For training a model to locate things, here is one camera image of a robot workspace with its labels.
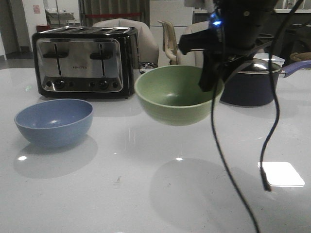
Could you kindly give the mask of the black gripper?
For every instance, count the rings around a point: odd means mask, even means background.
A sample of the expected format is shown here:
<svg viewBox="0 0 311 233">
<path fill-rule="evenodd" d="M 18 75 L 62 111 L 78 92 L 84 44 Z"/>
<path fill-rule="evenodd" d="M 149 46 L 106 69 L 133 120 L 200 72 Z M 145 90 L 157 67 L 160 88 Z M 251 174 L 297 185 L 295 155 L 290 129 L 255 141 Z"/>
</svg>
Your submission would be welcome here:
<svg viewBox="0 0 311 233">
<path fill-rule="evenodd" d="M 183 55 L 190 51 L 204 50 L 199 87 L 211 91 L 218 82 L 225 81 L 225 62 L 251 60 L 258 51 L 257 39 L 273 12 L 276 0 L 210 0 L 209 12 L 215 13 L 210 27 L 217 32 L 221 51 L 209 50 L 215 44 L 215 32 L 210 29 L 183 34 L 178 48 Z"/>
</svg>

